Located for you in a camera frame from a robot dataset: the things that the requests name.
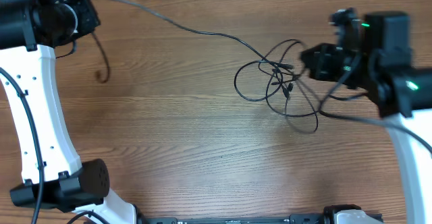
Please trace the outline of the black usb cable long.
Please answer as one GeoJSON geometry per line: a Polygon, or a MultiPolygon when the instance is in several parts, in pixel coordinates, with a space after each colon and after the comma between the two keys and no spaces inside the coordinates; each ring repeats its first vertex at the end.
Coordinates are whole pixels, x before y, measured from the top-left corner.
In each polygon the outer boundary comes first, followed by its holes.
{"type": "Polygon", "coordinates": [[[247,66],[249,66],[249,65],[252,65],[252,64],[255,64],[255,63],[258,64],[258,68],[259,68],[259,70],[260,70],[261,72],[263,72],[264,74],[267,74],[267,75],[270,75],[271,77],[276,77],[276,78],[278,78],[278,76],[280,76],[280,79],[279,79],[279,80],[281,80],[282,83],[296,81],[296,80],[298,80],[298,79],[301,77],[301,75],[303,74],[303,71],[301,71],[300,74],[295,74],[295,73],[292,71],[293,68],[294,68],[292,65],[282,64],[281,62],[277,63],[277,62],[274,62],[274,61],[269,61],[269,60],[267,59],[267,56],[268,56],[270,53],[272,53],[274,49],[276,49],[278,46],[282,45],[283,43],[290,42],[290,41],[294,41],[294,43],[293,43],[292,45],[296,45],[296,44],[298,44],[298,43],[300,42],[299,40],[290,39],[290,40],[282,41],[282,42],[280,42],[279,44],[275,45],[275,46],[274,46],[274,47],[273,47],[273,48],[268,52],[268,54],[267,54],[266,56],[264,56],[264,55],[262,55],[261,53],[259,53],[256,49],[254,49],[252,46],[250,46],[248,43],[244,42],[243,40],[239,39],[238,37],[235,37],[235,36],[232,36],[232,35],[229,35],[229,34],[219,33],[219,32],[205,32],[205,31],[200,31],[200,30],[194,30],[194,29],[191,29],[191,28],[187,28],[187,27],[185,27],[185,26],[182,26],[182,25],[180,25],[180,24],[174,22],[174,21],[173,21],[172,19],[170,19],[170,18],[165,17],[165,16],[163,16],[163,15],[157,13],[156,11],[151,10],[150,8],[147,8],[147,7],[145,7],[145,6],[143,6],[143,5],[139,4],[139,3],[135,3],[135,2],[132,2],[132,1],[128,1],[128,0],[110,0],[110,1],[116,1],[116,2],[119,2],[119,3],[125,3],[125,4],[128,4],[128,5],[132,5],[132,6],[134,6],[134,7],[138,7],[138,8],[140,8],[141,10],[143,10],[143,11],[145,11],[145,12],[148,12],[148,13],[151,13],[152,15],[154,15],[154,16],[156,16],[156,17],[162,19],[162,20],[165,20],[166,22],[169,22],[170,24],[172,24],[172,25],[174,25],[174,26],[176,26],[176,27],[178,27],[178,28],[180,28],[180,29],[182,29],[182,30],[188,31],[188,32],[192,32],[192,33],[195,33],[195,34],[209,35],[209,36],[222,36],[222,37],[230,38],[230,39],[232,39],[232,40],[236,40],[237,42],[243,44],[244,46],[246,46],[247,48],[249,48],[252,52],[254,52],[255,54],[257,54],[261,59],[258,60],[258,61],[252,61],[252,62],[250,62],[250,63],[247,63],[247,64],[243,65],[243,66],[242,66],[242,67],[241,67],[241,68],[236,72],[236,75],[234,76],[234,81],[235,81],[235,82],[236,82],[236,80],[237,80],[238,74],[239,74],[239,73],[240,73],[240,72],[241,72],[245,67],[247,67],[247,66]],[[263,63],[269,64],[270,66],[273,67],[273,70],[272,70],[273,73],[272,73],[272,74],[267,73],[266,71],[264,71],[264,70],[261,69],[261,64],[263,64],[263,63]]]}

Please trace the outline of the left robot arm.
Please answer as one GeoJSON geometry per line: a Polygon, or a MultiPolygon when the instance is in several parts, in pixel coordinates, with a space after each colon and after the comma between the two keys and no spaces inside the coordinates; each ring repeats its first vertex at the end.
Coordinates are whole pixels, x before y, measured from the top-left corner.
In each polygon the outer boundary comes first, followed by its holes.
{"type": "Polygon", "coordinates": [[[90,0],[1,0],[1,83],[22,155],[14,205],[56,208],[94,223],[142,223],[110,187],[106,164],[83,162],[68,134],[55,76],[55,48],[100,24],[90,0]]]}

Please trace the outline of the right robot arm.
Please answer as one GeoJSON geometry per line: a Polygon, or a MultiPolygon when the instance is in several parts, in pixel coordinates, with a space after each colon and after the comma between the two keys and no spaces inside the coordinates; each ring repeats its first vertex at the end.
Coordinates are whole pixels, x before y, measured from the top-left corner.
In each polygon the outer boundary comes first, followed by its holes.
{"type": "Polygon", "coordinates": [[[321,43],[300,54],[310,78],[365,90],[380,118],[364,123],[387,129],[393,143],[408,223],[431,222],[431,69],[415,68],[410,17],[374,11],[358,18],[353,8],[330,17],[336,44],[321,43]]]}

